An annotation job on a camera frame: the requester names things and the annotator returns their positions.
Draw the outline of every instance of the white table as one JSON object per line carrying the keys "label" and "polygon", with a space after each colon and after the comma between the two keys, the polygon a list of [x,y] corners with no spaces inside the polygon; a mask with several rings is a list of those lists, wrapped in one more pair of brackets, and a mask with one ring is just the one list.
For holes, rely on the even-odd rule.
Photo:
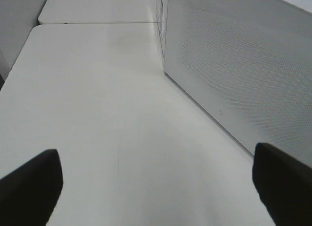
{"label": "white table", "polygon": [[156,0],[47,0],[41,24],[155,22]]}
{"label": "white table", "polygon": [[58,149],[49,226],[273,226],[253,158],[163,75],[154,25],[36,27],[0,92],[0,176]]}

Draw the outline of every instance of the table surface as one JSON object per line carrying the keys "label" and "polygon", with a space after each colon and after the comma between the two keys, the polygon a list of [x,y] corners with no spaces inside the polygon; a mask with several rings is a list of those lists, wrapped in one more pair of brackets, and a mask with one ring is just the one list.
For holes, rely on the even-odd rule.
{"label": "table surface", "polygon": [[0,91],[0,177],[58,149],[48,226],[273,226],[252,156],[163,74],[154,26],[34,28]]}
{"label": "table surface", "polygon": [[155,22],[156,0],[47,0],[41,24]]}

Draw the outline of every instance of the perforated metal surface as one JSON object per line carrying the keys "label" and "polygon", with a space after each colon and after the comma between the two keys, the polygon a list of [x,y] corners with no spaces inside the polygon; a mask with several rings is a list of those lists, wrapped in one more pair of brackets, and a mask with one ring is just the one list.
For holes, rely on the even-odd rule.
{"label": "perforated metal surface", "polygon": [[251,151],[312,166],[311,37],[279,0],[169,0],[165,72]]}

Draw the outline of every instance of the white tabletop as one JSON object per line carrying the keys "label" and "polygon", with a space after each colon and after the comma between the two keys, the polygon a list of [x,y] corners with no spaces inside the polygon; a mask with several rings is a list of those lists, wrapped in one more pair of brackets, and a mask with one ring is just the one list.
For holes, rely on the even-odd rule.
{"label": "white tabletop", "polygon": [[156,0],[47,0],[41,24],[156,21]]}
{"label": "white tabletop", "polygon": [[154,30],[36,27],[0,92],[0,177],[58,149],[49,226],[273,226],[252,157],[164,76]]}

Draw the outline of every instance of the white wall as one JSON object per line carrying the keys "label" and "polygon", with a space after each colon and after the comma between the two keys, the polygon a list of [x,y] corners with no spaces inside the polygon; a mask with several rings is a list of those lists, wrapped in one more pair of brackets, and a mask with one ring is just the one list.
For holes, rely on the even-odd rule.
{"label": "white wall", "polygon": [[0,74],[6,79],[46,0],[0,0]]}

